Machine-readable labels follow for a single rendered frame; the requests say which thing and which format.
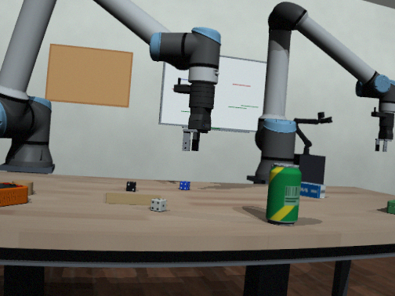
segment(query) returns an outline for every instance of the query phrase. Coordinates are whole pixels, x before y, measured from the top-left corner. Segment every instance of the whiteboard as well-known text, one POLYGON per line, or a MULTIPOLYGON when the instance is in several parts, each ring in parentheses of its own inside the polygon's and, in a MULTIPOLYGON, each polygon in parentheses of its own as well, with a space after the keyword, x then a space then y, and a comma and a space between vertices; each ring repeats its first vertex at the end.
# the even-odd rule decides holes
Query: whiteboard
MULTIPOLYGON (((164 63, 161 89, 160 125, 188 126, 188 94, 174 92, 174 85, 190 85, 188 70, 164 63)), ((212 130, 256 132, 263 113, 266 62, 221 56, 219 79, 212 110, 212 130)))

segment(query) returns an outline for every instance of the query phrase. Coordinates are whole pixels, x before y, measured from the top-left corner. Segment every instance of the table leg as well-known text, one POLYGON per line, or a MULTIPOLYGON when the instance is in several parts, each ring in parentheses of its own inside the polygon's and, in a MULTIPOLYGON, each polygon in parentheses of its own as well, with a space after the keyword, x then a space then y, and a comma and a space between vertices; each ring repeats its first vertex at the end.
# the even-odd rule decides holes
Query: table leg
POLYGON ((247 265, 244 296, 286 296, 289 264, 247 265))
POLYGON ((336 261, 332 296, 346 296, 350 277, 351 260, 336 261))
POLYGON ((44 266, 4 266, 4 296, 43 296, 44 266))

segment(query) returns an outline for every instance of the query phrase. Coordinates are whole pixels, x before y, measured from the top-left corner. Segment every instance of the white wall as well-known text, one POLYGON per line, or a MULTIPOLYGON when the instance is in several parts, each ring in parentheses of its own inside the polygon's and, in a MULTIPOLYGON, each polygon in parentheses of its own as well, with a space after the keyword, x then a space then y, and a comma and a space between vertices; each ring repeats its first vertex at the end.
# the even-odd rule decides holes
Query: white wall
MULTIPOLYGON (((132 0, 170 31, 203 26, 222 36, 221 54, 266 61, 267 17, 279 2, 294 2, 381 74, 395 78, 395 10, 360 0, 132 0)), ((23 0, 0 0, 3 60, 23 0)), ((158 125, 162 63, 147 44, 91 0, 58 0, 27 89, 45 96, 49 44, 134 52, 128 109, 53 102, 50 150, 55 174, 247 183, 260 150, 254 134, 209 132, 199 152, 181 151, 182 129, 158 125)), ((325 155, 325 184, 395 194, 395 143, 375 152, 377 99, 355 95, 356 79, 299 32, 292 33, 286 116, 329 125, 302 125, 312 154, 325 155)), ((0 139, 0 159, 10 141, 0 139)), ((296 152, 303 150, 297 139, 296 152)))

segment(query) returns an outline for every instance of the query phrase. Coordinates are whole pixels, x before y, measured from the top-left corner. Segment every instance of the can lid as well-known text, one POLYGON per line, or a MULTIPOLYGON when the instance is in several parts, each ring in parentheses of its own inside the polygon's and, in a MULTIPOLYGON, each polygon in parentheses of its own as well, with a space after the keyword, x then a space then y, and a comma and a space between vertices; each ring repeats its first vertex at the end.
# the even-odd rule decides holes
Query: can lid
POLYGON ((272 167, 274 166, 279 166, 283 168, 298 168, 299 166, 296 164, 291 164, 291 163, 273 163, 272 167))

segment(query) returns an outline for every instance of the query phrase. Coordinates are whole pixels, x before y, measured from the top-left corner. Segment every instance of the soda can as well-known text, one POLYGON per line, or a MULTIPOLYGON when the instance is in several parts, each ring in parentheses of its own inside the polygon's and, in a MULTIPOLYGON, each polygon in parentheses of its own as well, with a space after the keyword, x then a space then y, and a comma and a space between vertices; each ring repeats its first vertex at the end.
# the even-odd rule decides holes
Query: soda can
POLYGON ((298 165, 273 164, 266 206, 269 223, 292 226, 298 220, 301 182, 302 172, 298 165))

